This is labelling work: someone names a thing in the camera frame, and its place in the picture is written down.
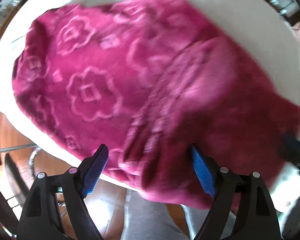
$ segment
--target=magenta cloth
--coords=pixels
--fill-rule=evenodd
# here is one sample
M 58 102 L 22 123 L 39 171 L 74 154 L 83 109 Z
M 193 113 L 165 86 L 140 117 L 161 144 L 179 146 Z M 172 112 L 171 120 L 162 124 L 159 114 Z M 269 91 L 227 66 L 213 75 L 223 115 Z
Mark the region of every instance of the magenta cloth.
M 191 143 L 270 185 L 281 135 L 300 125 L 300 107 L 185 0 L 49 10 L 26 35 L 12 85 L 21 111 L 68 152 L 83 159 L 104 143 L 104 174 L 146 199 L 199 208 L 211 198 Z

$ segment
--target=white furniture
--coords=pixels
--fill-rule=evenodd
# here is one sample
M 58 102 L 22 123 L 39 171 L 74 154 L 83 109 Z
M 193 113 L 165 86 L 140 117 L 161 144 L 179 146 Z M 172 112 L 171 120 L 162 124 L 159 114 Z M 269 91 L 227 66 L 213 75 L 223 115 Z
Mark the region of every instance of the white furniture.
M 0 41 L 0 111 L 17 130 L 39 147 L 73 166 L 78 166 L 80 160 L 39 131 L 16 105 L 11 76 L 13 62 L 24 49 L 25 39 L 11 42 L 26 35 L 31 22 L 48 9 L 75 2 L 91 6 L 113 1 L 116 0 L 28 0 L 12 19 Z M 300 45 L 268 4 L 263 0 L 190 1 L 259 62 L 280 95 L 300 105 Z M 288 184 L 285 184 L 284 177 L 288 179 Z M 127 187 L 103 174 L 100 178 Z M 300 177 L 294 168 L 287 165 L 283 177 L 274 186 L 276 208 L 287 212 L 287 207 L 282 203 L 293 203 L 299 195 Z

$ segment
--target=gray pants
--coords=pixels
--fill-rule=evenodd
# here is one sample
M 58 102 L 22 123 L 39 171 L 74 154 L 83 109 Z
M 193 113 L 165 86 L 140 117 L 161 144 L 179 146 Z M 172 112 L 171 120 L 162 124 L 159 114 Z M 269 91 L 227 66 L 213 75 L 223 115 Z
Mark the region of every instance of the gray pants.
M 209 210 L 182 205 L 190 238 L 194 239 Z M 230 213 L 221 239 L 231 234 L 235 215 Z M 143 199 L 137 192 L 128 190 L 125 205 L 124 229 L 121 240 L 189 240 L 169 215 L 165 204 Z

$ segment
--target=blue textured pad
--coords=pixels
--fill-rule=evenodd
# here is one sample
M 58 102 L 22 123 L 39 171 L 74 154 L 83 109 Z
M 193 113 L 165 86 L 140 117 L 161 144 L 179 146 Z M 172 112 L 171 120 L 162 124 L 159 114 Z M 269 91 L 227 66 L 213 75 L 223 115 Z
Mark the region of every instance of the blue textured pad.
M 89 169 L 85 172 L 83 177 L 83 188 L 81 190 L 81 195 L 83 198 L 93 192 L 107 161 L 108 150 L 102 150 L 94 159 Z
M 195 173 L 198 176 L 198 179 L 201 183 L 201 186 L 205 193 L 209 194 L 211 197 L 216 195 L 216 189 L 214 187 L 214 178 L 209 168 L 203 161 L 200 153 L 194 148 L 191 147 L 192 153 L 192 162 Z

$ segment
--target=person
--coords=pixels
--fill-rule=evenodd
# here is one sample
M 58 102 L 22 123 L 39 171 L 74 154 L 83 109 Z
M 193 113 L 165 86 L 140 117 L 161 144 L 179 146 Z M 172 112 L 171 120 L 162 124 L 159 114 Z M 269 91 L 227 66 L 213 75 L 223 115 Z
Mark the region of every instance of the person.
M 194 239 L 200 230 L 209 210 L 201 210 L 181 205 L 189 228 L 190 238 Z M 231 234 L 235 215 L 230 212 L 220 239 Z M 138 192 L 127 191 L 124 228 L 121 240 L 189 240 L 174 223 L 164 203 L 142 198 Z

